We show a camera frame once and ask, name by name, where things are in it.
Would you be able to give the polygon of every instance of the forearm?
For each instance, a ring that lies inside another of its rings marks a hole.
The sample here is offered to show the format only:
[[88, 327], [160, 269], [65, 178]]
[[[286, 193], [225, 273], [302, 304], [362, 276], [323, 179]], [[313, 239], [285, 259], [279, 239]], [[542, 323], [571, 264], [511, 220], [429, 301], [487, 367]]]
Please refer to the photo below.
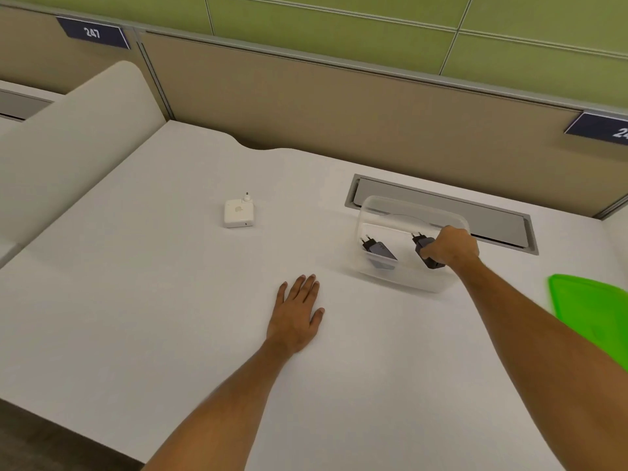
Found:
[[145, 471], [243, 470], [266, 401], [290, 354], [263, 346], [177, 427]]
[[628, 460], [628, 374], [606, 353], [473, 260], [452, 265], [546, 441], [569, 471]]

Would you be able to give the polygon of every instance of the brown partition panel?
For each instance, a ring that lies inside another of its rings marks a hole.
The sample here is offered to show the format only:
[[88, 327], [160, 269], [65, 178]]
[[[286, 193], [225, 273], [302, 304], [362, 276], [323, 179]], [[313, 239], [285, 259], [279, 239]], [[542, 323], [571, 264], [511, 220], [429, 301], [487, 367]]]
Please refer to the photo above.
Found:
[[577, 111], [144, 34], [177, 120], [594, 215], [628, 191], [628, 150], [563, 134]]
[[131, 49], [72, 39], [53, 15], [0, 7], [0, 79], [66, 94], [116, 62], [130, 61], [168, 117], [133, 34], [125, 35]]

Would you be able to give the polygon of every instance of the person's left arm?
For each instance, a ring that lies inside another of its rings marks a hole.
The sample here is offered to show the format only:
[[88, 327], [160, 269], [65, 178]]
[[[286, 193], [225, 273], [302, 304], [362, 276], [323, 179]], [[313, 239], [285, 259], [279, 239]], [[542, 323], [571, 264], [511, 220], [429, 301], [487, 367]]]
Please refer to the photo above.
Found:
[[311, 315], [319, 288], [314, 275], [299, 277], [285, 298], [287, 287], [279, 288], [260, 349], [177, 427], [144, 471], [244, 469], [272, 385], [317, 334], [325, 312]]

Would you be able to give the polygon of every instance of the dark floor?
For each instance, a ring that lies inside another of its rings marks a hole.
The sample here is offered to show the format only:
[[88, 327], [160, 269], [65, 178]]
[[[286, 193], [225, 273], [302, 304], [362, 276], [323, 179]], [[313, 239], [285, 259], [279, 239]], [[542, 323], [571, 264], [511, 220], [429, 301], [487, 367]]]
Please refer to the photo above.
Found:
[[0, 400], [0, 470], [137, 471], [142, 463]]

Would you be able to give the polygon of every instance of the person's left hand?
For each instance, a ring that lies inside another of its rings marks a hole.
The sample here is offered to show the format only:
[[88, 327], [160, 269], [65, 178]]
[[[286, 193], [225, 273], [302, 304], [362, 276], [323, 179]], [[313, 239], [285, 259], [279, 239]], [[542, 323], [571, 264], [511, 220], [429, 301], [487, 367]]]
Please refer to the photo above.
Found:
[[300, 276], [285, 299], [288, 284], [283, 283], [279, 286], [266, 332], [266, 341], [285, 347], [289, 355], [300, 352], [314, 339], [323, 320], [325, 313], [323, 308], [319, 308], [314, 312], [314, 316], [311, 316], [320, 287], [319, 282], [315, 280], [314, 274], [307, 280], [305, 276]]

